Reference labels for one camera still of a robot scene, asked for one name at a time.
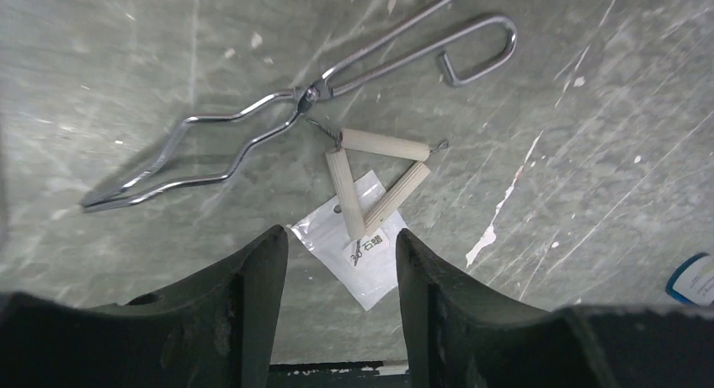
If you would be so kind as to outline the blue white round jar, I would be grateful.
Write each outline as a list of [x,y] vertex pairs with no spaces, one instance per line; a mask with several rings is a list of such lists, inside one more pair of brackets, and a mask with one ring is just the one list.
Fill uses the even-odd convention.
[[665,292],[681,303],[713,307],[713,256],[700,252],[688,258],[669,278]]

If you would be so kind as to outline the metal crucible tongs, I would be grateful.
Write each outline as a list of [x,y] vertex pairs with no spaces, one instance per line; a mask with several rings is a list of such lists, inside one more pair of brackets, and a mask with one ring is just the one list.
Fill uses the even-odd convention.
[[[435,0],[426,4],[414,15],[405,18],[398,24],[395,24],[381,37],[372,40],[370,43],[360,47],[358,50],[346,56],[343,60],[329,67],[313,82],[310,82],[305,86],[276,90],[263,96],[262,98],[259,98],[235,114],[192,115],[180,120],[172,128],[161,147],[157,150],[157,153],[149,159],[147,163],[140,165],[137,170],[135,170],[134,173],[124,181],[91,189],[80,200],[80,206],[87,212],[113,210],[142,204],[172,189],[224,183],[234,175],[239,166],[242,164],[245,156],[251,150],[277,136],[286,133],[295,124],[295,122],[297,122],[300,117],[305,115],[315,104],[339,97],[349,91],[365,85],[371,80],[383,77],[390,72],[394,72],[397,69],[432,53],[437,55],[437,60],[440,63],[440,69],[445,77],[445,80],[450,86],[459,88],[464,87],[471,82],[475,82],[478,78],[483,77],[489,72],[492,72],[502,66],[514,54],[517,45],[518,30],[515,22],[501,13],[486,13],[478,15],[472,19],[468,19],[463,24],[456,26],[454,29],[447,30],[435,40],[432,40],[415,50],[409,51],[392,61],[382,63],[379,66],[376,66],[369,71],[339,85],[330,84],[332,77],[343,72],[357,61],[364,59],[367,55],[378,48],[394,41],[398,36],[402,35],[404,32],[408,31],[413,26],[419,24],[421,21],[425,20],[427,17],[453,1],[455,0]],[[446,46],[479,29],[488,27],[489,25],[497,25],[504,29],[506,37],[503,49],[498,54],[473,66],[467,75],[460,76],[453,67],[450,57],[445,49]],[[293,105],[289,118],[284,120],[275,128],[267,130],[263,134],[249,139],[247,143],[237,152],[237,155],[232,159],[228,167],[223,171],[214,174],[191,175],[187,177],[173,178],[137,194],[127,193],[129,189],[136,186],[139,182],[148,179],[161,171],[161,169],[173,157],[179,143],[183,140],[191,127],[209,123],[238,122],[245,120],[251,115],[257,114],[259,111],[270,106],[272,103],[281,101],[289,101]]]

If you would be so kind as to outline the small white paper packet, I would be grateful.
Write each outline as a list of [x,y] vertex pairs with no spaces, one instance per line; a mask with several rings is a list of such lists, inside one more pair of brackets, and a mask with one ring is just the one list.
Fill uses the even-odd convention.
[[334,196],[290,230],[368,311],[397,287],[395,243],[406,227],[395,211],[376,232],[352,241]]

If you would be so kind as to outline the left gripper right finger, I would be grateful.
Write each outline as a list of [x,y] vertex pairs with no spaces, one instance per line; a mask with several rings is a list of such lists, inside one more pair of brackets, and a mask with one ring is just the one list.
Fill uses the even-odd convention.
[[411,231],[396,264],[415,387],[710,387],[713,311],[565,306],[549,312],[477,281]]

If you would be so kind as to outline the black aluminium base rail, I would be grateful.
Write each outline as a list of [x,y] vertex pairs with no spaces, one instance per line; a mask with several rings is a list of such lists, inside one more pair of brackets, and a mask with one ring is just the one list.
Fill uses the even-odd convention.
[[406,360],[272,364],[266,387],[411,387]]

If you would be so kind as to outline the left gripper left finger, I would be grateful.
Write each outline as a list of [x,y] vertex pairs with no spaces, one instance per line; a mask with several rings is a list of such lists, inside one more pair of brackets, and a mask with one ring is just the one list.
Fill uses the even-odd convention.
[[239,251],[124,305],[80,309],[1,296],[4,387],[263,387],[288,239],[273,226]]

